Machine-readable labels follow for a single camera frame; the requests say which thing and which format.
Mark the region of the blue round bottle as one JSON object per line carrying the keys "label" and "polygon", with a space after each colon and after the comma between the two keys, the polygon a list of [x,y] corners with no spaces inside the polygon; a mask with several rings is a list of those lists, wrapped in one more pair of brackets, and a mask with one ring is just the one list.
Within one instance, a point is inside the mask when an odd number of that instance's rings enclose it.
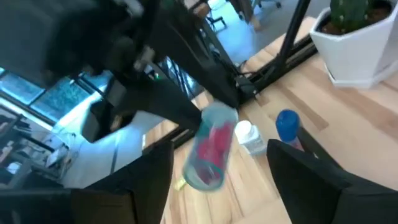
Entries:
{"label": "blue round bottle", "polygon": [[282,110],[275,121],[275,126],[282,142],[303,151],[303,147],[297,136],[297,131],[301,127],[299,115],[290,109]]}

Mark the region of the white angular plant pot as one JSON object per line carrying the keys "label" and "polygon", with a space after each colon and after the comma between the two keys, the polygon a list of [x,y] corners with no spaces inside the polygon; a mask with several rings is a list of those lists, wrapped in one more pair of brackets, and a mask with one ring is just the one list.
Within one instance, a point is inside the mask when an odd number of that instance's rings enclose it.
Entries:
{"label": "white angular plant pot", "polygon": [[329,5],[310,29],[334,86],[370,88],[398,73],[398,0],[374,0],[369,21],[356,31],[331,34]]}

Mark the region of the white supplement bottle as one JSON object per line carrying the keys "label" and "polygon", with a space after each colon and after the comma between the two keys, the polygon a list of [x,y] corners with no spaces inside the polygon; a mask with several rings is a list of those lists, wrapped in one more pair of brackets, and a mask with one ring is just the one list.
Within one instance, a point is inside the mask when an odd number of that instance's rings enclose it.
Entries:
{"label": "white supplement bottle", "polygon": [[245,148],[249,155],[254,156],[267,151],[267,141],[261,136],[257,126],[250,121],[242,120],[238,122],[234,133],[238,143]]}

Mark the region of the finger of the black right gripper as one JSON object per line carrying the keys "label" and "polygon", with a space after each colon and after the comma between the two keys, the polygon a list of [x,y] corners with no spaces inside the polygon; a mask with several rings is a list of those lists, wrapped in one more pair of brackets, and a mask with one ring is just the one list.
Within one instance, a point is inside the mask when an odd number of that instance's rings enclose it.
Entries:
{"label": "finger of the black right gripper", "polygon": [[168,79],[151,80],[145,75],[129,78],[121,75],[126,92],[121,98],[121,114],[145,111],[168,119],[184,128],[197,130],[201,111]]}

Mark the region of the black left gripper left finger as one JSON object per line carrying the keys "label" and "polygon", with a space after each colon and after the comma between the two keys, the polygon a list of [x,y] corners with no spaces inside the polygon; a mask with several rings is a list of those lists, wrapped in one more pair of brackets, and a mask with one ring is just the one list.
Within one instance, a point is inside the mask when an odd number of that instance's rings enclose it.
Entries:
{"label": "black left gripper left finger", "polygon": [[156,143],[142,156],[88,186],[114,194],[129,193],[137,224],[160,224],[172,180],[174,144]]}

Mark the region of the cluttered workbench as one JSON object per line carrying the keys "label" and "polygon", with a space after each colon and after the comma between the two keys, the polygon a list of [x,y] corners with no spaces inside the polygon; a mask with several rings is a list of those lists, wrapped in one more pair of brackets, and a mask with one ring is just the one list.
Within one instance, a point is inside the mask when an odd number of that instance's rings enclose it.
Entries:
{"label": "cluttered workbench", "polygon": [[0,189],[62,188],[79,152],[75,133],[53,134],[0,105]]}

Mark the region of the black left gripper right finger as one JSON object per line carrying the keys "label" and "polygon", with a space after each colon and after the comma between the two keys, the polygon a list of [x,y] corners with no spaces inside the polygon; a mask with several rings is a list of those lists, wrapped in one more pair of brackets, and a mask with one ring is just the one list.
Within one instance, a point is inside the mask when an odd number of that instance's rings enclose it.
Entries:
{"label": "black left gripper right finger", "polygon": [[350,183],[336,167],[271,139],[267,160],[292,224],[331,224],[343,189]]}

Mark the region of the green cactus plant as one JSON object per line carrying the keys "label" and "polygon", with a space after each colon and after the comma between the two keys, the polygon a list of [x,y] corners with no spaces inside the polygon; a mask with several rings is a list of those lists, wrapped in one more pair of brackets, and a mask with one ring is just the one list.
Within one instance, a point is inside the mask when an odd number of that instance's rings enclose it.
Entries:
{"label": "green cactus plant", "polygon": [[366,27],[373,3],[374,0],[331,0],[327,30],[341,35]]}

